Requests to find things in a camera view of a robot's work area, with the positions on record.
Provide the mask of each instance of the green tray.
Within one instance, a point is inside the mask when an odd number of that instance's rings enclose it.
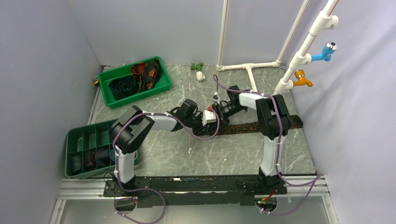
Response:
[[[84,162],[84,154],[86,151],[96,151],[99,148],[107,147],[113,149],[110,141],[109,129],[116,121],[109,120],[102,123],[88,125],[84,127],[71,129],[66,136],[66,163],[65,173],[67,177],[85,179],[91,176],[104,174],[114,171],[114,162],[110,161],[110,165],[104,168],[96,167],[94,170],[88,171],[82,164],[82,172],[73,174],[71,169],[71,158],[75,155],[82,157]]]
[[[155,87],[151,90],[140,92],[140,93],[134,94],[133,96],[130,96],[127,98],[115,100],[113,97],[113,94],[111,93],[110,88],[109,88],[110,82],[116,78],[130,76],[131,75],[131,67],[133,65],[140,63],[140,62],[147,61],[147,60],[152,60],[154,58],[158,58],[158,60],[161,64],[161,69],[163,71],[162,76],[161,76],[160,80],[155,84]],[[116,68],[113,70],[102,72],[98,75],[98,78],[99,78],[100,87],[102,89],[103,100],[105,102],[105,105],[109,106],[112,109],[130,104],[132,102],[135,102],[135,101],[147,98],[147,97],[151,97],[151,96],[156,95],[161,92],[168,91],[168,90],[170,90],[170,86],[172,85],[172,82],[169,78],[167,71],[165,70],[165,67],[163,65],[161,58],[157,57],[157,56],[148,58],[146,60],[142,60],[139,62],[135,62],[132,64],[127,64],[127,65],[124,65],[122,67],[119,67],[119,68]]]

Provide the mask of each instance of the orange faucet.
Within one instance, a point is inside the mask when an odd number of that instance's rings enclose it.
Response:
[[[294,72],[294,75],[296,76],[298,81],[293,82],[293,86],[298,86],[298,85],[307,85],[308,87],[313,86],[313,83],[311,81],[305,79],[304,70],[297,70],[296,72]]]

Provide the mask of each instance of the robotic arm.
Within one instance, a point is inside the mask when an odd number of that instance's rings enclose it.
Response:
[[[231,90],[239,90],[238,86],[231,86]],[[273,114],[274,104],[269,98],[252,93],[237,93],[227,91],[230,101],[215,103],[203,112],[198,110],[197,104],[186,99],[180,107],[169,112],[158,114],[148,113],[137,106],[132,106],[126,111],[110,128],[112,140],[119,134],[122,127],[138,114],[146,113],[135,119],[130,126],[120,134],[115,147],[119,151],[118,171],[120,182],[125,189],[134,189],[134,156],[136,150],[141,146],[149,131],[168,130],[178,131],[183,126],[192,128],[194,135],[209,135],[215,133],[216,129],[229,124],[229,117],[251,108],[257,111],[259,128],[264,137],[264,156],[259,169],[259,186],[265,189],[277,189],[283,187],[283,181],[278,177],[276,166],[276,149],[280,127],[276,115]],[[277,109],[282,122],[282,136],[286,136],[291,125],[291,118],[282,95],[274,96]]]

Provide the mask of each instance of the purple cable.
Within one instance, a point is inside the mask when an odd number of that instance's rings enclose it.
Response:
[[[193,137],[195,137],[195,138],[197,138],[197,139],[200,139],[200,140],[209,140],[209,139],[212,139],[212,138],[214,138],[214,137],[217,135],[217,133],[219,132],[219,128],[220,128],[220,118],[219,118],[218,114],[217,114],[215,111],[212,111],[212,112],[213,112],[214,115],[216,116],[217,127],[216,127],[216,131],[214,132],[214,134],[213,134],[212,136],[210,136],[209,138],[201,138],[201,137],[198,137],[198,136],[194,135],[189,129],[187,129],[187,127],[186,127],[178,118],[176,118],[175,116],[172,116],[171,114],[165,114],[165,113],[140,113],[140,114],[138,114],[138,115],[132,117],[132,118],[121,128],[120,132],[118,132],[118,134],[115,136],[114,141],[113,141],[113,149],[115,150],[115,152],[116,152],[117,154],[120,154],[120,151],[116,148],[115,144],[116,144],[118,138],[120,137],[121,133],[122,133],[123,131],[125,131],[125,129],[126,129],[136,118],[141,117],[141,116],[144,116],[144,115],[148,115],[148,116],[165,116],[165,117],[171,117],[171,118],[173,118],[174,120],[176,120],[177,122],[179,122],[179,123],[182,125],[182,127],[183,127],[190,135],[192,135]],[[138,223],[138,224],[154,224],[154,223],[160,221],[161,218],[165,215],[165,206],[166,206],[165,199],[164,199],[164,197],[161,195],[161,193],[158,192],[157,190],[154,190],[154,189],[151,189],[151,188],[139,188],[139,189],[133,189],[133,190],[127,190],[127,189],[123,188],[123,186],[122,186],[122,184],[121,184],[121,178],[120,178],[119,167],[118,167],[118,156],[115,157],[115,170],[117,171],[116,173],[117,173],[118,184],[119,184],[119,187],[120,187],[121,190],[123,190],[123,191],[125,191],[125,192],[135,192],[135,191],[140,191],[140,190],[149,190],[149,191],[152,191],[152,192],[158,194],[158,195],[161,197],[161,200],[162,200],[162,202],[163,202],[162,214],[159,216],[159,218],[158,218],[157,220],[155,220],[155,221],[153,221],[153,222],[151,222],[151,223],[142,223],[142,222],[139,222],[139,221],[134,220],[134,219],[132,219],[131,217],[129,217],[129,216],[127,216],[127,215],[125,215],[125,214],[122,214],[121,212],[117,211],[116,205],[117,205],[118,202],[120,202],[120,201],[126,201],[126,200],[128,200],[128,201],[133,201],[133,202],[136,201],[136,200],[133,199],[133,198],[121,198],[121,199],[118,199],[118,200],[114,203],[114,210],[115,210],[116,214],[118,214],[118,215],[120,215],[120,216],[122,216],[122,217],[124,217],[124,218],[126,218],[126,219],[128,219],[128,220],[130,220],[130,221],[132,221],[132,222]]]
[[[280,156],[280,150],[281,150],[281,148],[280,148],[280,143],[281,143],[281,137],[282,137],[283,127],[282,127],[282,121],[281,121],[281,118],[280,118],[280,115],[279,115],[279,111],[278,111],[278,108],[277,108],[277,106],[276,106],[275,98],[274,98],[271,94],[263,94],[263,93],[255,92],[255,91],[240,91],[240,90],[231,90],[231,89],[228,89],[227,87],[225,87],[225,86],[223,86],[222,84],[219,83],[219,79],[218,79],[218,77],[217,77],[216,74],[213,75],[213,79],[214,79],[214,82],[217,84],[217,86],[220,86],[221,88],[223,88],[223,89],[225,89],[225,90],[228,90],[228,91],[231,91],[231,92],[252,93],[252,94],[260,95],[260,96],[263,96],[263,97],[271,98],[271,101],[272,101],[272,103],[274,104],[274,109],[275,109],[275,113],[276,113],[276,118],[277,118],[278,124],[279,124],[279,138],[278,138],[278,141],[277,141],[278,144],[277,144],[277,148],[276,148],[276,159],[275,159],[276,163],[279,163],[279,156]],[[284,179],[284,178],[282,177],[281,173],[279,172],[278,166],[275,166],[275,170],[276,170],[276,173],[278,174],[279,178],[280,178],[283,182],[285,182],[286,184],[288,184],[288,185],[290,185],[290,186],[292,186],[292,187],[301,187],[301,186],[306,186],[306,185],[312,184],[312,186],[310,187],[310,190],[307,192],[307,194],[305,195],[305,197],[301,200],[300,204],[298,204],[298,206],[297,206],[295,209],[291,210],[290,213],[296,211],[296,210],[303,204],[303,202],[306,200],[306,198],[308,197],[309,193],[311,192],[314,183],[322,177],[322,174],[318,174],[318,176],[317,176],[315,179],[313,179],[312,181],[309,181],[309,182],[307,182],[307,183],[302,183],[302,184],[293,184],[293,183],[288,182],[286,179]],[[283,214],[284,214],[284,215],[288,215],[288,214],[290,214],[290,213],[288,213],[288,212],[286,212],[286,213],[271,213],[271,215],[274,215],[274,216],[276,216],[276,215],[283,215]]]

